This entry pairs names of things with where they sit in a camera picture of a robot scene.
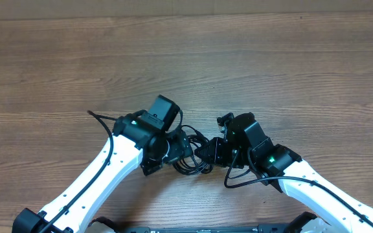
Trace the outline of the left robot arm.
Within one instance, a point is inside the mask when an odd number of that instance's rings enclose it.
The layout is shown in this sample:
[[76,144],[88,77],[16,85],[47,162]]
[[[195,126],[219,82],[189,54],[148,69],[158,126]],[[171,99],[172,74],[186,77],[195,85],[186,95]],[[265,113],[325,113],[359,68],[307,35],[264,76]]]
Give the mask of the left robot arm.
[[106,129],[108,139],[92,163],[39,212],[22,210],[12,231],[85,232],[99,208],[133,170],[141,168],[144,175],[150,175],[191,155],[181,126],[170,129],[182,115],[175,102],[159,95],[149,110],[116,118],[113,128]]

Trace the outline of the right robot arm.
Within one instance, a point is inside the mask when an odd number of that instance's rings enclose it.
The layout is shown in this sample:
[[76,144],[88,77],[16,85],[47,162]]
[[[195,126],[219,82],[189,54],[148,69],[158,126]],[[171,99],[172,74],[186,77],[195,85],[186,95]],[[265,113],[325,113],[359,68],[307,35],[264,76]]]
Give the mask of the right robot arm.
[[286,232],[373,232],[373,208],[319,175],[307,161],[280,144],[273,144],[252,113],[217,119],[223,137],[195,150],[210,165],[248,167],[256,175],[244,184],[271,185],[310,211],[290,223]]

